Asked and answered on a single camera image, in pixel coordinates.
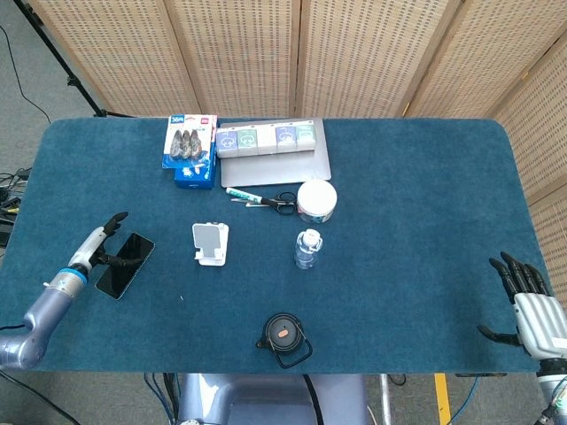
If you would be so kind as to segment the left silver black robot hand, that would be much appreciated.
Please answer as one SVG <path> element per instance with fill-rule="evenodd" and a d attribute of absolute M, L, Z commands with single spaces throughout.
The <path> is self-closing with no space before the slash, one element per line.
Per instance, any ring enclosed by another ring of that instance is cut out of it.
<path fill-rule="evenodd" d="M 104 226 L 95 228 L 71 257 L 67 266 L 88 274 L 97 265 L 134 267 L 142 264 L 143 258 L 125 259 L 110 255 L 105 251 L 105 240 L 116 233 L 116 230 L 120 228 L 120 223 L 127 216 L 128 212 L 116 213 Z"/>

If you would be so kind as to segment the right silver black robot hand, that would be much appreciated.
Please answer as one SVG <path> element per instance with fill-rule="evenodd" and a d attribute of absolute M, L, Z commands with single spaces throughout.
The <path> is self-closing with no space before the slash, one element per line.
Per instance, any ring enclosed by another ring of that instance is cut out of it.
<path fill-rule="evenodd" d="M 550 292 L 541 272 L 502 251 L 501 258 L 490 258 L 490 265 L 501 278 L 517 320 L 514 334 L 496 333 L 487 326 L 477 329 L 497 343 L 521 347 L 537 361 L 566 358 L 566 314 Z"/>

